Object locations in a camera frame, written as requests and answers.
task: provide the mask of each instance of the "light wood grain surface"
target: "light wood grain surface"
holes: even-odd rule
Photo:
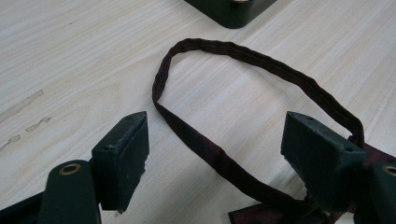
[[[367,143],[396,156],[395,1],[279,0],[229,30],[182,0],[3,0],[0,209],[44,190],[59,163],[88,160],[122,117],[142,110],[147,171],[128,211],[102,212],[104,223],[230,223],[228,212],[257,203],[186,148],[151,102],[163,56],[187,37],[233,41],[306,73],[361,119]],[[295,198],[304,184],[279,153],[286,111],[349,135],[297,87],[202,52],[176,56],[162,103]]]

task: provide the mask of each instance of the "scratch mark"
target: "scratch mark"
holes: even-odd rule
[[[5,149],[9,144],[14,143],[14,142],[18,142],[21,140],[21,136],[19,134],[11,137],[7,143],[5,143],[2,147],[0,147],[0,152],[3,151],[3,149]]]
[[[34,129],[38,128],[38,126],[40,126],[40,124],[41,124],[42,122],[46,122],[46,123],[50,122],[50,119],[51,119],[51,118],[44,117],[44,118],[41,119],[37,124],[34,124],[34,125],[30,126],[29,128],[25,129],[25,131],[26,131],[26,132],[31,132],[31,131],[33,131]]]
[[[12,106],[10,109],[6,110],[2,114],[0,114],[0,123],[5,121],[6,119],[11,118],[12,116],[20,113],[26,106],[31,104],[35,99],[44,95],[42,90],[35,92],[33,95],[27,97],[26,99],[22,100],[20,103]]]

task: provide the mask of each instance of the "dark green plastic part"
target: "dark green plastic part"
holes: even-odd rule
[[[87,161],[68,161],[51,170],[37,223],[101,223]]]
[[[0,211],[0,223],[36,224],[43,192]]]
[[[149,155],[146,112],[132,114],[119,123],[92,150],[98,199],[103,210],[126,211],[145,172]]]
[[[276,0],[186,0],[220,25],[238,29],[246,26]]]
[[[396,223],[396,164],[375,163],[371,167],[368,183],[380,223]]]
[[[366,153],[319,121],[288,112],[281,153],[325,211],[345,212],[351,200],[352,172]]]

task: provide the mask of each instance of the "metal grommet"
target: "metal grommet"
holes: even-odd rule
[[[385,173],[388,173],[389,175],[396,176],[396,167],[391,166],[391,165],[384,165],[383,167]]]
[[[81,169],[81,165],[78,163],[68,164],[59,171],[60,175],[71,175]]]

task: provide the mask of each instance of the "wooden table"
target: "wooden table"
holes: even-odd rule
[[[366,142],[396,156],[396,2],[279,0],[229,30],[182,0],[0,3],[0,209],[44,190],[49,171],[124,116],[148,112],[150,155],[128,211],[104,223],[229,223],[257,203],[173,134],[151,102],[177,41],[233,41],[313,77],[361,119]],[[295,198],[304,184],[280,155],[286,111],[347,137],[303,92],[201,51],[176,56],[162,103],[260,181]],[[346,215],[340,223],[352,223]]]

